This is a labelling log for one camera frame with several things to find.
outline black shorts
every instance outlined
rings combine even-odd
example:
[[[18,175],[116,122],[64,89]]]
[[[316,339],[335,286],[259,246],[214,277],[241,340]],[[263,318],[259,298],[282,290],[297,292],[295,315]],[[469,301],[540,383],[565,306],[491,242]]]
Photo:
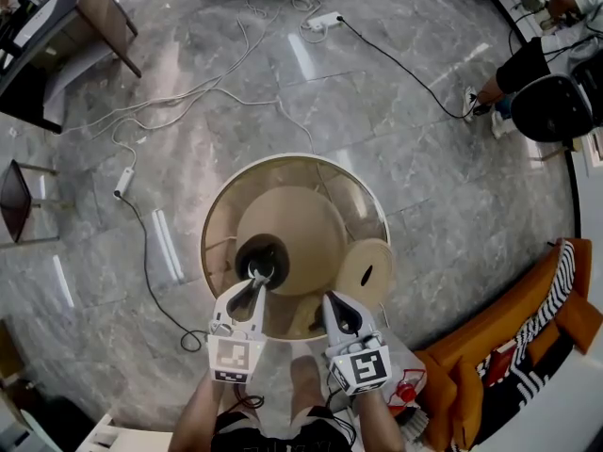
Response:
[[[512,94],[549,74],[540,38],[534,37],[498,68],[497,84],[505,94]]]
[[[216,421],[211,441],[212,452],[243,452],[269,450],[286,452],[350,452],[350,445],[326,407],[312,407],[300,412],[291,422],[290,439],[274,439],[262,434],[257,419],[249,413],[222,413]]]

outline orange sofa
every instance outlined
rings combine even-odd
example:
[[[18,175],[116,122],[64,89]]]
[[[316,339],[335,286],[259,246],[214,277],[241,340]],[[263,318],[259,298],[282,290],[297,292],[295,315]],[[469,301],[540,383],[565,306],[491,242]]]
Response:
[[[586,352],[595,338],[603,315],[586,299],[591,280],[592,243],[569,239],[575,248],[576,275],[567,302],[528,353],[538,360],[539,348],[552,345],[563,329]],[[427,368],[427,385],[418,402],[430,417],[426,439],[435,450],[444,450],[454,437],[469,449],[481,425],[483,386],[476,366],[500,345],[511,340],[524,321],[533,315],[548,294],[557,268],[561,240],[509,292],[482,313],[425,350],[415,354]]]

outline black chair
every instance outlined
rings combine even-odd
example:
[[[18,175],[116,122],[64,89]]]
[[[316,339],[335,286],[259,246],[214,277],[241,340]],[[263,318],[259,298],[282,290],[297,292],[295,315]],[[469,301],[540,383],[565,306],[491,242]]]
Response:
[[[73,207],[71,202],[34,199],[31,195],[27,182],[21,169],[34,170],[57,176],[53,169],[40,168],[39,166],[30,166],[28,164],[19,164],[14,159],[10,161],[2,178],[2,187],[0,187],[0,210],[2,218],[7,226],[8,233],[12,243],[0,244],[0,250],[6,248],[15,248],[18,246],[34,245],[39,243],[48,243],[58,241],[58,236],[45,237],[39,239],[21,239],[25,224],[33,208],[41,208],[43,205],[56,205],[59,207]]]
[[[603,123],[603,51],[571,76],[552,74],[521,89],[511,103],[519,132],[538,142],[567,142]]]

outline person's hand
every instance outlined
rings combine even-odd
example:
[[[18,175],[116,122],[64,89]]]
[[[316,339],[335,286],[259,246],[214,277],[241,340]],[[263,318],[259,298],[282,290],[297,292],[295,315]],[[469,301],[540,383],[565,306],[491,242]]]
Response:
[[[549,0],[548,13],[555,22],[558,22],[561,17],[568,11],[578,10],[578,5],[575,0]]]

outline person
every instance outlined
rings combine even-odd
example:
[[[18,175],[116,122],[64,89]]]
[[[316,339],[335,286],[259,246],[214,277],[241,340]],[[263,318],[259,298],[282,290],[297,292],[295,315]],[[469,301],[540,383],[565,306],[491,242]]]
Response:
[[[497,110],[492,116],[495,137],[512,132],[509,95],[545,75],[569,75],[581,61],[603,49],[602,7],[603,0],[549,0],[548,13],[555,23],[567,13],[581,16],[581,21],[552,35],[530,40],[497,69],[480,92],[467,88],[463,112],[468,113],[466,119],[472,121],[474,116],[488,113],[495,105]]]
[[[169,452],[351,451],[346,435],[325,406],[318,365],[310,348],[293,344],[292,350],[289,439],[264,436],[255,410],[238,403],[233,385],[213,381],[206,373],[176,424]],[[241,388],[240,397],[248,397]],[[365,392],[355,400],[366,452],[402,452],[404,441],[399,426],[381,392]],[[218,415],[221,401],[226,412]]]

